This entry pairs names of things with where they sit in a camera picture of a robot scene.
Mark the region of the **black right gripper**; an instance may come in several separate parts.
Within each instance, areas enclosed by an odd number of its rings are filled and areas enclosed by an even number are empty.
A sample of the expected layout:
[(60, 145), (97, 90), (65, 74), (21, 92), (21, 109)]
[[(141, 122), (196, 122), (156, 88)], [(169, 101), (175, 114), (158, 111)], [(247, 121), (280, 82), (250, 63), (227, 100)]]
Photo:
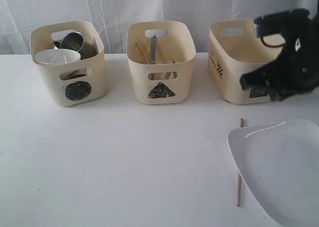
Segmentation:
[(269, 88), (271, 102), (310, 93), (319, 87), (319, 21), (280, 33), (285, 43), (275, 61), (241, 75), (242, 90)]

